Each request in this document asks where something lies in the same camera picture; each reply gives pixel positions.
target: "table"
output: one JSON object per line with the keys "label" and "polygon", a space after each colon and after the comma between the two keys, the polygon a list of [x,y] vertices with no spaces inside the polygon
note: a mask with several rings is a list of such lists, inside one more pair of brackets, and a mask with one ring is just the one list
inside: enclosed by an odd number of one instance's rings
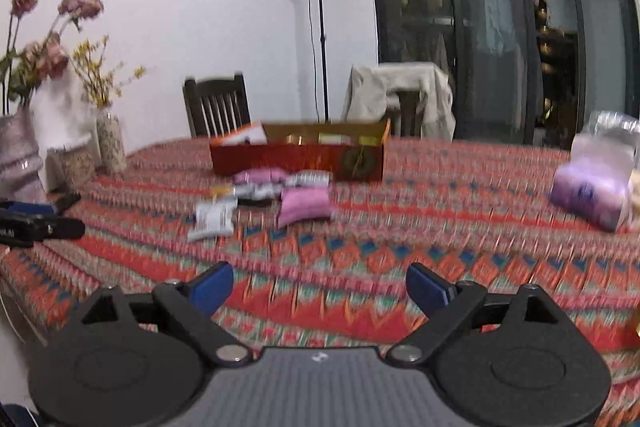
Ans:
{"label": "table", "polygon": [[385,348],[424,317],[407,298],[419,261],[491,291],[544,287],[604,354],[614,386],[599,425],[640,417],[640,237],[607,234],[547,199],[565,152],[519,146],[393,139],[381,184],[331,188],[330,223],[274,226],[276,206],[241,209],[233,237],[187,243],[194,204],[215,178],[206,140],[157,144],[127,171],[99,176],[70,215],[86,235],[12,250],[0,272],[28,317],[60,328],[101,284],[148,291],[188,280],[219,260],[235,270],[233,295],[214,319],[247,344]]}

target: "lamp cord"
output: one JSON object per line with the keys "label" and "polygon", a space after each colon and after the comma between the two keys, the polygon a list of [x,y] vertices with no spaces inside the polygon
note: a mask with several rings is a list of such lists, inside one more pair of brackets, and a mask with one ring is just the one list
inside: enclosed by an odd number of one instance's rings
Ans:
{"label": "lamp cord", "polygon": [[318,67],[316,66],[316,45],[314,44],[314,23],[311,18],[311,0],[309,0],[309,28],[311,29],[311,50],[314,54],[314,100],[316,102],[316,118],[320,123],[320,111],[318,111]]}

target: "pink vase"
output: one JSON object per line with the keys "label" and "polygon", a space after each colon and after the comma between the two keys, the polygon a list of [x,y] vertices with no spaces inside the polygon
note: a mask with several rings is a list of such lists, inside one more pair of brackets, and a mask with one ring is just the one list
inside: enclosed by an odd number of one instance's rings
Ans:
{"label": "pink vase", "polygon": [[28,108],[0,116],[0,198],[46,203],[38,171],[42,159]]}

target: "dark wooden chair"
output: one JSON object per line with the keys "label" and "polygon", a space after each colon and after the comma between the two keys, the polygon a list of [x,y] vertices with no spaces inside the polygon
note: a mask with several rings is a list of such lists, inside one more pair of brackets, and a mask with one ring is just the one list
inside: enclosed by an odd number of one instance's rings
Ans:
{"label": "dark wooden chair", "polygon": [[[420,136],[422,126],[421,113],[418,113],[420,103],[420,91],[418,90],[398,90],[395,91],[400,102],[400,109],[388,109],[383,119],[391,120],[392,136]],[[397,129],[397,122],[400,121],[400,129]]]}
{"label": "dark wooden chair", "polygon": [[191,136],[223,136],[251,123],[244,76],[184,81],[184,103]]}

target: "beige cloth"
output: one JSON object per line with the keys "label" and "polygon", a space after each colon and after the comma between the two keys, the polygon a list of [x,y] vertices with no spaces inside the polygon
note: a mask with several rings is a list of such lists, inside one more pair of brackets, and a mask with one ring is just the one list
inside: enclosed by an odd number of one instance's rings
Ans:
{"label": "beige cloth", "polygon": [[451,111],[453,95],[448,77],[431,62],[379,64],[373,68],[354,66],[342,119],[380,120],[388,107],[389,94],[398,90],[422,93],[418,113],[424,111],[420,126],[423,138],[453,140],[456,119]]}

